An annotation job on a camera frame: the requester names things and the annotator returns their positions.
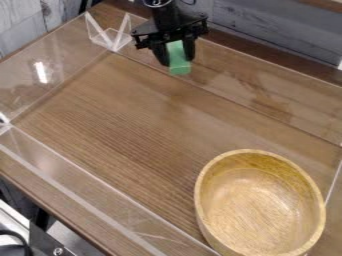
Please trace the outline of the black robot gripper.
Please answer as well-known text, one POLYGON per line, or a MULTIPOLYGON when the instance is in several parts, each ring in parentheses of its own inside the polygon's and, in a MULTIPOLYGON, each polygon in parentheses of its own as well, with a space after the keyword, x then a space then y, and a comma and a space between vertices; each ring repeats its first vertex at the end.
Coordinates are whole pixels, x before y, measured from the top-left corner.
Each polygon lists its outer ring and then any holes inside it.
POLYGON ((195 41, 208 32, 206 13, 183 11, 176 0, 142 0, 151 11, 150 19, 131 29, 138 49, 151 48, 163 66, 170 65, 166 44, 183 42, 186 59, 195 58, 195 41))

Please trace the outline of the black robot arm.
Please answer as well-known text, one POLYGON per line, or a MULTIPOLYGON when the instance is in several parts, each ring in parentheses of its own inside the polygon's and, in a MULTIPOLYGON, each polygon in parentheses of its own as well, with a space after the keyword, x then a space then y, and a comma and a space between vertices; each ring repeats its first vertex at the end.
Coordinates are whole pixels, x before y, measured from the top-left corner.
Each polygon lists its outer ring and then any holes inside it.
POLYGON ((195 58, 195 41, 208 33, 206 13, 190 13, 180 9, 176 0, 143 0, 151 10, 151 18, 134 27, 130 35, 138 50, 150 49, 163 66, 171 66, 171 53, 167 45, 176 41, 184 50, 184 58, 195 58))

